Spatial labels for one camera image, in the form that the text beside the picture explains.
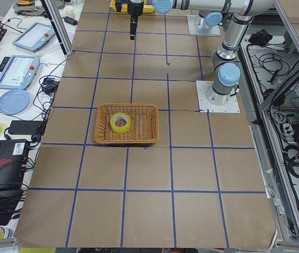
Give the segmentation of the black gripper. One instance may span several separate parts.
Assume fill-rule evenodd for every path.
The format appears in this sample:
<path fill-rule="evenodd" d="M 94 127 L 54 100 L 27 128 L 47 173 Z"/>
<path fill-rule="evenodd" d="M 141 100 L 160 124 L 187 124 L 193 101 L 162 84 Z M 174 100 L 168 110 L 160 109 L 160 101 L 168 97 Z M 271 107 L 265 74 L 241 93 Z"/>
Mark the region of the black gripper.
<path fill-rule="evenodd" d="M 127 3 L 127 12 L 131 16 L 130 40 L 135 40 L 138 25 L 138 17 L 143 14 L 143 0 L 129 0 Z"/>

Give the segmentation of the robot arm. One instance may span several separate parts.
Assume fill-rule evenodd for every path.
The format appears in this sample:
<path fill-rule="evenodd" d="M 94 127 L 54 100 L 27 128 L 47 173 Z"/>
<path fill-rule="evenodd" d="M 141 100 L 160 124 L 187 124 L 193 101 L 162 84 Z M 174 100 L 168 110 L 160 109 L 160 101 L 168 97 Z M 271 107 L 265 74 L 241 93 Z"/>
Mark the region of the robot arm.
<path fill-rule="evenodd" d="M 200 10 L 195 21 L 195 28 L 199 34 L 208 32 L 222 21 L 222 13 Z"/>
<path fill-rule="evenodd" d="M 220 47 L 212 55 L 215 80 L 205 92 L 209 103 L 224 105 L 233 87 L 238 83 L 241 70 L 233 61 L 241 41 L 254 16 L 260 15 L 274 5 L 274 1 L 149 1 L 154 9 L 165 14 L 171 9 L 194 9 L 219 13 L 232 13 L 227 32 Z"/>

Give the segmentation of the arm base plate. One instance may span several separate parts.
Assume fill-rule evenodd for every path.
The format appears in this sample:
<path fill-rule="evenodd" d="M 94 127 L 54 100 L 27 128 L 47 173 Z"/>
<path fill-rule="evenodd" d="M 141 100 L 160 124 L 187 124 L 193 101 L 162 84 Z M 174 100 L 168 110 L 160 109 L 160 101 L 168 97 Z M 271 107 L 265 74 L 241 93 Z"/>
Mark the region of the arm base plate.
<path fill-rule="evenodd" d="M 187 15 L 189 35 L 219 37 L 221 31 L 218 25 L 208 26 L 205 18 L 199 15 Z"/>
<path fill-rule="evenodd" d="M 203 113 L 240 113 L 235 88 L 220 95 L 213 90 L 213 81 L 196 81 L 199 111 Z"/>

